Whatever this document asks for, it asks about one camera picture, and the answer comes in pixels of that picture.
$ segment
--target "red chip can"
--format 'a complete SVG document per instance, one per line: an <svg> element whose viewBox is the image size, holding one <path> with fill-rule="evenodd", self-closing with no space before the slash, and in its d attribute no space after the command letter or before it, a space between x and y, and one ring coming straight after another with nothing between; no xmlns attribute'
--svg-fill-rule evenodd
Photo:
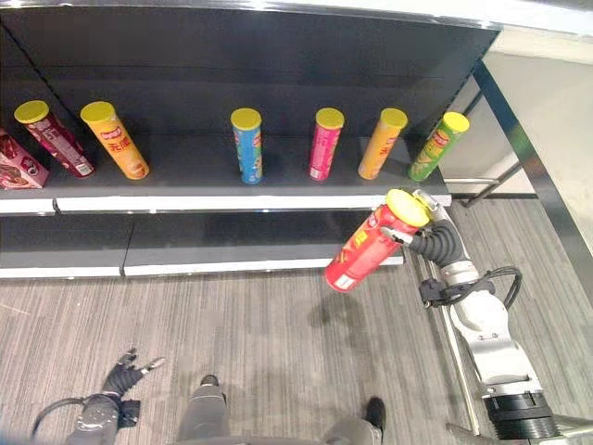
<svg viewBox="0 0 593 445"><path fill-rule="evenodd" d="M412 235L429 221L426 207L415 197L403 190L390 190L385 204L371 213L325 268L328 285L339 292L352 290L400 248L381 233L381 227Z"/></svg>
<svg viewBox="0 0 593 445"><path fill-rule="evenodd" d="M335 146L344 126L344 115L335 108L322 108L317 111L315 122L309 176L315 181L325 181L330 175Z"/></svg>
<svg viewBox="0 0 593 445"><path fill-rule="evenodd" d="M64 128L43 100L25 102L15 110L15 119L25 125L44 148L77 178L86 178L95 171L83 155L81 145Z"/></svg>

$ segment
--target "gray pants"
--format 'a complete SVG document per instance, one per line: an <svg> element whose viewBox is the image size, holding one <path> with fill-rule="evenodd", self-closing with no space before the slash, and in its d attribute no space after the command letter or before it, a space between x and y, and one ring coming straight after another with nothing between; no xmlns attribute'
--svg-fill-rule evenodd
<svg viewBox="0 0 593 445"><path fill-rule="evenodd" d="M229 415L222 390L204 385L190 399L177 434L181 445L381 445L381 431L358 417L341 420L323 442L303 439L246 438L231 436Z"/></svg>

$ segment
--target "black shoe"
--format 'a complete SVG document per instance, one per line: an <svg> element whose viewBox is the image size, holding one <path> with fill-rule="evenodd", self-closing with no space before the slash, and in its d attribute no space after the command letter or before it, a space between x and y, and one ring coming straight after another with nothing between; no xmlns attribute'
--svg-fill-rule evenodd
<svg viewBox="0 0 593 445"><path fill-rule="evenodd" d="M385 404L378 397L371 397L367 403L367 413L364 416L364 420L369 422L375 428L381 430L381 434L385 432Z"/></svg>
<svg viewBox="0 0 593 445"><path fill-rule="evenodd" d="M200 382L200 386L202 385L214 385L215 387L219 387L219 378L214 374L204 375L202 377L202 381Z"/></svg>

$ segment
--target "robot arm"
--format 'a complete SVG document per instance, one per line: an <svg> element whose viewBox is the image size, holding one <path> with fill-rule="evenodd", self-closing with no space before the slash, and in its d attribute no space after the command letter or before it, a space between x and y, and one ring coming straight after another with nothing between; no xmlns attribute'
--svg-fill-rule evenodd
<svg viewBox="0 0 593 445"><path fill-rule="evenodd" d="M165 359L159 357L147 365L136 369L132 363L136 359L136 349L128 350L113 366L101 392L86 398L67 398L58 400L41 411L32 429L32 438L44 418L62 406L82 405L82 414L76 421L76 429L67 439L68 445L111 445L121 428L135 426L140 415L140 401L122 400L129 389L145 375L161 366Z"/></svg>
<svg viewBox="0 0 593 445"><path fill-rule="evenodd" d="M430 233L407 235L385 227L382 231L440 269L443 283L426 280L421 284L423 302L426 307L450 306L451 322L472 357L498 438L559 436L536 372L509 332L508 308L519 290L521 274L516 268L501 268L481 277L447 211L422 190L414 192L414 196L430 210ZM494 295L488 279L510 273L516 278L505 304Z"/></svg>

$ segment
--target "gray floor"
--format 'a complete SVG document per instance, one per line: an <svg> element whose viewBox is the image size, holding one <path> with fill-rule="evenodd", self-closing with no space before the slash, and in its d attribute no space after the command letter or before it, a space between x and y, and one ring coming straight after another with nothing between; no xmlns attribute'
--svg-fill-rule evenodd
<svg viewBox="0 0 593 445"><path fill-rule="evenodd" d="M593 311L539 203L456 204L453 215L482 271L522 268L511 331L550 405L592 418ZM132 391L142 419L119 444L171 443L208 372L223 382L234 433L317 438L377 394L389 411L385 444L458 443L445 423L467 419L440 321L419 301L417 265L383 269L348 295L320 271L3 282L0 425L25 434L47 403L97 390L135 345L142 360L168 362ZM49 417L41 438L63 439L76 412Z"/></svg>

